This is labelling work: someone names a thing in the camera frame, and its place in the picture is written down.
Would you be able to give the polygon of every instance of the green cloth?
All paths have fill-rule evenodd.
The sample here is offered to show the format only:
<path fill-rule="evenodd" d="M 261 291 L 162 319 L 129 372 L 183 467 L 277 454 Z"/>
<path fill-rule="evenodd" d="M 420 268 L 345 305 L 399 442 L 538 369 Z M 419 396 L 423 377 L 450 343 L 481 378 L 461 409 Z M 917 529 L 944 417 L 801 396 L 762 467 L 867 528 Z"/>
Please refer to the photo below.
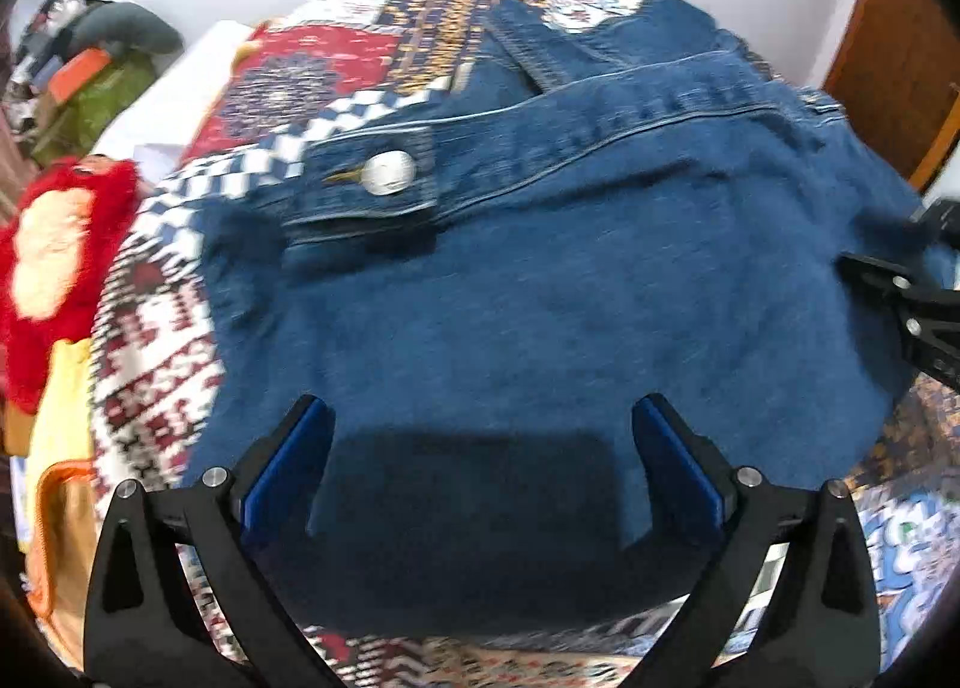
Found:
<path fill-rule="evenodd" d="M 156 80 L 154 64 L 142 52 L 114 60 L 64 103 L 50 127 L 40 134 L 31 157 L 49 167 L 67 155 L 85 156 L 115 116 Z"/>

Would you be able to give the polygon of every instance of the denim waistband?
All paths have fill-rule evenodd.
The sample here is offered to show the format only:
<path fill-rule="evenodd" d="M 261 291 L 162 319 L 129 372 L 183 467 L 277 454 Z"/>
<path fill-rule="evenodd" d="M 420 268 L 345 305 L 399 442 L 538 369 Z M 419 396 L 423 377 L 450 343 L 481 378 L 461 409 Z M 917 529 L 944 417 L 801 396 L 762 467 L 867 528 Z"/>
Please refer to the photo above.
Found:
<path fill-rule="evenodd" d="M 707 52 L 572 82 L 505 109 L 335 137 L 305 150 L 301 176 L 258 188 L 248 203 L 269 211 L 289 244 L 344 239 L 449 218 L 616 140 L 760 112 L 775 115 L 781 127 L 844 118 L 840 104 L 822 92 L 798 95 L 763 80 L 740 52 Z M 409 154 L 416 174 L 404 190 L 377 196 L 361 184 L 361 169 L 389 151 Z"/>

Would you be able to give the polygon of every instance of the wooden door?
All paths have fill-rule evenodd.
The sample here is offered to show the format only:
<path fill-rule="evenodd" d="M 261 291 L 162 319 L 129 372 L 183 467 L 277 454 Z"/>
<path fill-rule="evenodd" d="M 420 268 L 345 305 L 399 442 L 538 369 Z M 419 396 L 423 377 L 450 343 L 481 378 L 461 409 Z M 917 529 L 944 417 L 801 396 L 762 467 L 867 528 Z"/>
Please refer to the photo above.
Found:
<path fill-rule="evenodd" d="M 857 0 L 824 88 L 863 142 L 917 186 L 933 174 L 917 169 L 950 119 L 958 83 L 960 36 L 937 0 Z"/>

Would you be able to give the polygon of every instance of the blue denim garment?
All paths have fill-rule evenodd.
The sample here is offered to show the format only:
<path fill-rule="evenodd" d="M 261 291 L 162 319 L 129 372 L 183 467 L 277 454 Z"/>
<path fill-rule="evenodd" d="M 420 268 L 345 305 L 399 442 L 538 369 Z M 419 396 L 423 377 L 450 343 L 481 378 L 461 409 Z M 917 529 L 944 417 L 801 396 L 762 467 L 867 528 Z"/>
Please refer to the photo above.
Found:
<path fill-rule="evenodd" d="M 918 198 L 838 104 L 767 80 L 712 23 L 670 56 L 701 14 L 679 3 L 577 37 L 503 3 L 448 102 L 203 204 L 227 376 L 187 482 L 301 392 L 338 413 L 323 482 L 256 557 L 298 621 L 507 632 L 688 590 L 706 556 L 652 528 L 632 447 L 653 390 L 786 485 L 875 441 L 912 372 L 834 260 L 918 266 Z M 373 196 L 356 169 L 390 150 L 416 177 Z"/>

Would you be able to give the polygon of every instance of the red plush toy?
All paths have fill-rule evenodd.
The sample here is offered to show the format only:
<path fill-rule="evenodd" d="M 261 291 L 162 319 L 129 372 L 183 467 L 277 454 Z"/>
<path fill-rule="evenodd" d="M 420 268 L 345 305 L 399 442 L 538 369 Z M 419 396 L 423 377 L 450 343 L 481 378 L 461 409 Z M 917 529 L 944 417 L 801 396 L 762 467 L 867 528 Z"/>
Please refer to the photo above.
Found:
<path fill-rule="evenodd" d="M 54 163 L 0 231 L 0 341 L 7 397 L 35 413 L 56 340 L 88 338 L 100 290 L 137 206 L 136 166 L 101 157 Z"/>

